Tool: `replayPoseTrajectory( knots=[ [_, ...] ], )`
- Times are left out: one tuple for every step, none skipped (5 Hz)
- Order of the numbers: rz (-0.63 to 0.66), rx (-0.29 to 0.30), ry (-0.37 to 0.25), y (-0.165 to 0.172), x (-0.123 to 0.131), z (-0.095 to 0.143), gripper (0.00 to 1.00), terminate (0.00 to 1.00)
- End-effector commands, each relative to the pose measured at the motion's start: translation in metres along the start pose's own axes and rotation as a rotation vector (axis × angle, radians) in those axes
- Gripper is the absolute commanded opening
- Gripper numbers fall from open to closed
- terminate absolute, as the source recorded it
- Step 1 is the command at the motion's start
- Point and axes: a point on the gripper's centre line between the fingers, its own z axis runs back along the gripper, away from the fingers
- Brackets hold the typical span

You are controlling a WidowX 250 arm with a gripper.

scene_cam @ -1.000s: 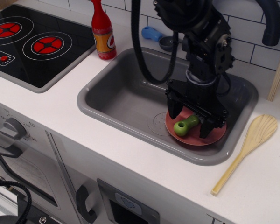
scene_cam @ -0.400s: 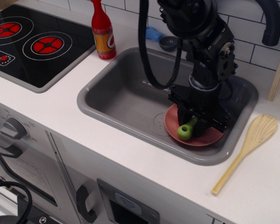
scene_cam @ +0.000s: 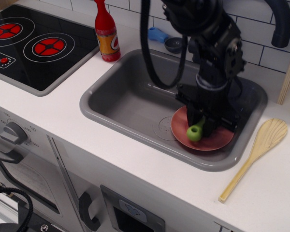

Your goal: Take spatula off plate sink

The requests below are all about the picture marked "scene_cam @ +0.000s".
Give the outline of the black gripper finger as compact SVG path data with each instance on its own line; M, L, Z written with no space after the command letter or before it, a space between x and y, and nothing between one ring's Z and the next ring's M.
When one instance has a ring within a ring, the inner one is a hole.
M203 124L203 137L209 137L221 125L221 120L215 117L206 117Z
M203 111L192 103L187 105L187 121L189 126L197 124L203 118Z

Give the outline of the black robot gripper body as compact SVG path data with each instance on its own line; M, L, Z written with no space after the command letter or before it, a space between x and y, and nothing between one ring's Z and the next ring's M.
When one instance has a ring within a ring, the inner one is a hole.
M215 117L221 120L222 127L234 132L240 119L239 113L234 109L228 99L225 89L210 91L200 85L178 84L176 99L185 106L194 104L203 111L203 117Z

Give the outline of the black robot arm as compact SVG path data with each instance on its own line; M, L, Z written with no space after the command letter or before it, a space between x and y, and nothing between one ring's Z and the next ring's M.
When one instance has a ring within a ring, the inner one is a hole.
M220 0L165 0L173 28L196 45L200 67L195 84L179 83L176 98L187 107L188 125L204 119L203 136L220 126L234 132L239 114L229 102L233 80L244 70L241 32Z

